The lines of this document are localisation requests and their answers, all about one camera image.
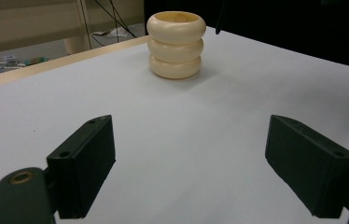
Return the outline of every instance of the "white table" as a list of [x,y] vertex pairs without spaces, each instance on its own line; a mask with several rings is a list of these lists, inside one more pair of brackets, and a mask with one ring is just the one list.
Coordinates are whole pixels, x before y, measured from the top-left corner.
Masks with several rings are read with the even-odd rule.
[[85,121],[112,115],[117,162],[87,217],[58,223],[346,223],[345,209],[312,217],[264,152],[272,114],[349,149],[349,66],[211,28],[203,40],[190,79],[152,74],[144,42],[0,85],[0,179],[46,168]]

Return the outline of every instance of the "gray floor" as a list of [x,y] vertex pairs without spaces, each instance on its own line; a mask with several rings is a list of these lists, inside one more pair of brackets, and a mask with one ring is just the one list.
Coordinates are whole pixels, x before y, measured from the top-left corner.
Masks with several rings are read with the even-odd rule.
[[[128,26],[132,34],[135,36],[143,36],[146,34],[145,25],[143,23],[134,24]],[[108,35],[91,35],[91,45],[93,49],[100,48],[102,46],[108,46],[125,40],[133,39],[133,35],[126,34],[126,36],[116,36],[112,34]],[[17,58],[19,63],[23,63],[25,60],[37,58],[37,57],[48,57],[50,60],[62,58],[68,55],[64,46],[63,40],[52,41],[44,44],[29,46],[20,49],[11,49],[0,52],[0,63],[2,63],[3,56],[13,55]],[[4,69],[0,67],[0,73],[9,71],[10,69]]]

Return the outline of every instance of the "cream-colored ring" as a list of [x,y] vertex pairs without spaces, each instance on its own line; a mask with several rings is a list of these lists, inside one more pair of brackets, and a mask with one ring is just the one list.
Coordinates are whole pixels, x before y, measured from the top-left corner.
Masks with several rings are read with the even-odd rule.
[[191,44],[203,37],[206,23],[202,17],[190,12],[163,11],[148,19],[147,32],[162,43]]
[[149,57],[149,66],[151,71],[160,77],[172,79],[192,77],[199,72],[201,65],[201,57],[186,63],[166,63],[152,55]]
[[203,41],[187,45],[170,45],[149,38],[148,50],[154,57],[167,63],[184,63],[198,58],[203,51]]

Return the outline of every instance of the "beige wall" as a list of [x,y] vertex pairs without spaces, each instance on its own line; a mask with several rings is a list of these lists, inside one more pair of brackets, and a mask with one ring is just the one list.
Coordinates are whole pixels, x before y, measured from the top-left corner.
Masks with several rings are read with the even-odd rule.
[[[100,1],[112,10],[108,1]],[[143,0],[113,2],[125,23],[144,22]],[[114,21],[94,0],[0,0],[0,51],[85,35],[82,3],[87,8],[87,22],[93,32],[114,27]]]

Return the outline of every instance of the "ribbed container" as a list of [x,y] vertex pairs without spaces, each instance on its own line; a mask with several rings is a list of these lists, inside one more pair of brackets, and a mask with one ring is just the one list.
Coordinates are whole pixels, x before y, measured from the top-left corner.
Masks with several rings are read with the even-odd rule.
[[163,11],[147,21],[149,67],[161,77],[181,79],[201,70],[206,23],[199,15]]

